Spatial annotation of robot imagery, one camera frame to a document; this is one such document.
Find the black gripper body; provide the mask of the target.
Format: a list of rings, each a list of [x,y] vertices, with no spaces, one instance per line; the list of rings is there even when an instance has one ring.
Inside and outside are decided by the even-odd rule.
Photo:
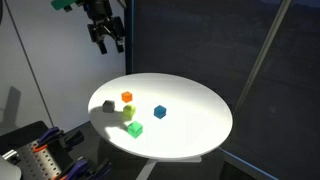
[[[113,15],[109,0],[85,0],[84,10],[92,21],[87,27],[93,42],[101,42],[105,36],[116,42],[123,41],[125,30],[122,20]]]

